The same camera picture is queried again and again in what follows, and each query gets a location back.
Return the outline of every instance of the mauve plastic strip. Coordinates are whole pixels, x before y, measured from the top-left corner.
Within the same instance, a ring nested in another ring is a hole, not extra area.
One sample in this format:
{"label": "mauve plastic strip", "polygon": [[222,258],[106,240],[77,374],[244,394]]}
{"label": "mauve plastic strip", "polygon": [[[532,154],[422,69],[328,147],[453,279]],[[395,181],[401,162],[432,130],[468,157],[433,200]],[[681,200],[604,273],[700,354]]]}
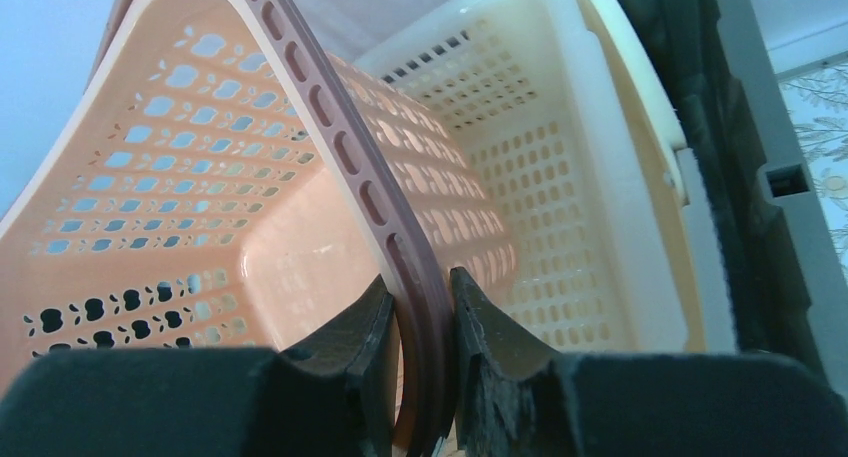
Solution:
{"label": "mauve plastic strip", "polygon": [[[430,453],[448,433],[456,395],[453,306],[444,273],[365,122],[293,1],[246,1],[304,97],[347,190],[393,266],[404,294],[396,296],[396,302],[405,376],[394,442],[410,454]],[[92,75],[131,2],[115,0]],[[362,163],[359,168],[345,165],[350,156]]]}

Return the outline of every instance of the ventilation hole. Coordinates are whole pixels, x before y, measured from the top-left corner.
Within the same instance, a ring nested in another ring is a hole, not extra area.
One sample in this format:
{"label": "ventilation hole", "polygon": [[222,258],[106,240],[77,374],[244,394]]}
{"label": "ventilation hole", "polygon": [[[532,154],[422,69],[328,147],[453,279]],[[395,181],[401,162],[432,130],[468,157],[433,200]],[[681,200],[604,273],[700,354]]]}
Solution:
{"label": "ventilation hole", "polygon": [[197,109],[197,112],[192,116],[191,123],[192,124],[208,124],[212,122],[212,119],[218,115],[218,111],[213,109],[212,107],[201,107]]}
{"label": "ventilation hole", "polygon": [[793,165],[766,173],[766,179],[774,198],[809,192],[804,170],[800,165]]}
{"label": "ventilation hole", "polygon": [[291,68],[292,74],[294,74],[294,78],[297,79],[298,82],[306,82],[306,78],[308,77],[307,71],[309,70],[309,65],[306,62],[306,58],[303,55],[303,51],[301,51],[300,46],[297,45],[297,42],[289,42],[288,45],[286,45],[284,55],[286,58],[286,62]]}
{"label": "ventilation hole", "polygon": [[271,126],[268,127],[268,129],[262,135],[264,135],[265,137],[276,137],[277,135],[280,134],[281,131],[285,130],[285,128],[286,128],[286,126],[279,123],[279,122],[274,123],[274,124],[271,124]]}
{"label": "ventilation hole", "polygon": [[233,142],[229,139],[221,139],[215,142],[212,147],[209,148],[211,152],[223,152],[227,150],[227,147],[230,146]]}
{"label": "ventilation hole", "polygon": [[163,155],[162,157],[159,157],[158,159],[156,159],[156,161],[153,162],[153,165],[150,168],[153,169],[153,170],[160,170],[160,171],[161,170],[168,170],[171,167],[173,167],[176,162],[177,162],[176,158],[174,158],[170,155]]}
{"label": "ventilation hole", "polygon": [[151,132],[153,132],[153,129],[146,125],[136,125],[130,128],[124,140],[130,144],[139,144],[147,140]]}
{"label": "ventilation hole", "polygon": [[148,240],[150,240],[150,239],[148,239],[147,237],[139,237],[139,238],[133,240],[132,244],[130,244],[130,248],[131,249],[143,249],[144,246],[147,245]]}
{"label": "ventilation hole", "polygon": [[139,293],[135,289],[124,291],[124,310],[133,311],[141,306]]}
{"label": "ventilation hole", "polygon": [[41,330],[53,333],[62,328],[62,311],[59,309],[44,309],[41,311]]}
{"label": "ventilation hole", "polygon": [[146,320],[136,320],[132,323],[132,329],[136,339],[142,340],[150,336],[150,324]]}
{"label": "ventilation hole", "polygon": [[201,280],[200,280],[200,276],[197,275],[197,274],[189,275],[188,279],[186,280],[186,283],[188,285],[188,293],[189,294],[196,294],[203,289],[202,284],[201,284]]}
{"label": "ventilation hole", "polygon": [[156,187],[157,183],[159,183],[159,179],[155,179],[153,177],[145,177],[138,181],[138,184],[135,186],[135,191],[150,192]]}
{"label": "ventilation hole", "polygon": [[170,87],[186,88],[194,83],[197,78],[197,69],[190,65],[178,65],[174,67],[173,73],[165,80],[165,83]]}
{"label": "ventilation hole", "polygon": [[371,216],[371,221],[377,225],[385,225],[387,209],[385,203],[383,203],[382,196],[377,192],[374,187],[373,182],[366,181],[360,187],[359,195],[362,198],[362,203],[365,205],[365,208],[368,210],[368,214]]}
{"label": "ventilation hole", "polygon": [[601,340],[610,339],[609,325],[606,322],[601,322],[601,325],[598,327],[598,336],[600,336]]}
{"label": "ventilation hole", "polygon": [[175,245],[177,245],[178,243],[180,243],[179,236],[172,235],[171,237],[168,237],[168,239],[165,240],[165,243],[162,244],[162,245],[165,248],[171,248],[171,247],[174,247]]}
{"label": "ventilation hole", "polygon": [[283,38],[283,18],[271,2],[265,2],[262,6],[262,21],[265,22],[274,40]]}
{"label": "ventilation hole", "polygon": [[71,245],[71,242],[68,240],[54,240],[47,245],[47,253],[48,254],[61,254],[62,252],[68,250],[68,246]]}
{"label": "ventilation hole", "polygon": [[253,117],[239,117],[233,122],[233,125],[230,126],[230,130],[235,130],[236,132],[243,132],[250,127],[250,124],[253,123]]}
{"label": "ventilation hole", "polygon": [[235,80],[225,80],[212,94],[216,99],[231,99],[241,89],[241,84]]}
{"label": "ventilation hole", "polygon": [[118,210],[121,212],[135,212],[138,210],[139,206],[141,206],[140,200],[130,199],[121,204],[121,207]]}
{"label": "ventilation hole", "polygon": [[174,106],[174,101],[168,97],[157,96],[150,100],[147,107],[144,108],[144,114],[152,117],[161,117],[167,114],[171,107]]}
{"label": "ventilation hole", "polygon": [[191,132],[180,132],[174,137],[174,140],[169,144],[175,149],[184,149],[191,145],[195,139],[195,135]]}
{"label": "ventilation hole", "polygon": [[318,121],[324,127],[333,125],[335,116],[332,113],[332,107],[330,101],[327,99],[326,92],[324,92],[320,85],[315,85],[309,89],[309,103],[315,110]]}
{"label": "ventilation hole", "polygon": [[66,220],[59,232],[76,232],[82,227],[81,220]]}
{"label": "ventilation hole", "polygon": [[119,168],[124,167],[132,160],[132,155],[129,152],[115,152],[110,155],[106,162],[103,163],[106,167]]}
{"label": "ventilation hole", "polygon": [[253,106],[257,109],[265,109],[268,108],[274,101],[277,100],[277,94],[273,92],[265,92],[260,95],[255,102],[253,102]]}
{"label": "ventilation hole", "polygon": [[115,346],[115,340],[112,338],[112,333],[105,330],[95,332],[93,340],[98,349],[111,349]]}
{"label": "ventilation hole", "polygon": [[217,327],[208,327],[206,329],[206,341],[213,345],[221,342],[221,333]]}
{"label": "ventilation hole", "polygon": [[304,152],[304,154],[301,155],[299,159],[297,159],[297,163],[298,164],[308,164],[314,158],[315,158],[315,154],[313,154],[311,152]]}
{"label": "ventilation hole", "polygon": [[112,245],[112,240],[110,239],[98,239],[94,242],[94,245],[91,247],[91,250],[95,252],[102,252],[109,248]]}

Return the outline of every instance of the perforated basket wall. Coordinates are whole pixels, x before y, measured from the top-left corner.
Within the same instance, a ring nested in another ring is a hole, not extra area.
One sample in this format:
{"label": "perforated basket wall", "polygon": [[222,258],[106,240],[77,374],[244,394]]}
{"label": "perforated basket wall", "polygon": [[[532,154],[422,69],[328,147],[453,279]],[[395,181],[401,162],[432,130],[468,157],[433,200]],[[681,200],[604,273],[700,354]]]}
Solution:
{"label": "perforated basket wall", "polygon": [[650,195],[576,0],[451,0],[356,62],[452,131],[515,235],[502,308],[560,350],[681,350]]}
{"label": "perforated basket wall", "polygon": [[382,273],[438,393],[405,395],[444,420],[446,271],[505,288],[516,255],[438,118],[332,59],[339,79],[284,1],[129,1],[0,222],[0,389],[62,348],[284,348]]}

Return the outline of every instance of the laundry basket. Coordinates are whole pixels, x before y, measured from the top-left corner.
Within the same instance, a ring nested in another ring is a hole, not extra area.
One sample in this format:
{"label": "laundry basket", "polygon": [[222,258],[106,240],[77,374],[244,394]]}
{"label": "laundry basket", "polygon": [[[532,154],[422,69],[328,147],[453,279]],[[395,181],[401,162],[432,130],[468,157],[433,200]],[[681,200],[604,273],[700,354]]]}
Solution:
{"label": "laundry basket", "polygon": [[482,175],[519,246],[502,305],[515,320],[562,351],[684,348],[646,180],[576,0],[451,0],[356,65],[436,112]]}
{"label": "laundry basket", "polygon": [[69,347],[285,348],[379,272],[417,401],[399,433],[434,441],[453,412],[447,270],[497,292],[516,267],[438,119],[331,64],[290,0],[117,0],[98,61],[0,222],[0,389]]}

